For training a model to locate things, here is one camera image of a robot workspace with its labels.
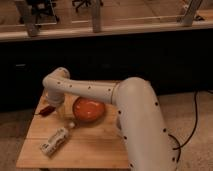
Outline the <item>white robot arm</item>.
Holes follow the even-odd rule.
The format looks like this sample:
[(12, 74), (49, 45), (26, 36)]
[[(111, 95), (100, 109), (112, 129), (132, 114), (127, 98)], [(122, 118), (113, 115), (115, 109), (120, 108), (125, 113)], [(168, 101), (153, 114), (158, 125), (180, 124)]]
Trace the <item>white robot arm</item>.
[(117, 107), (131, 171), (176, 171), (175, 153), (151, 84), (139, 77), (119, 83), (72, 80), (59, 67), (44, 77), (46, 99), (54, 107), (67, 93)]

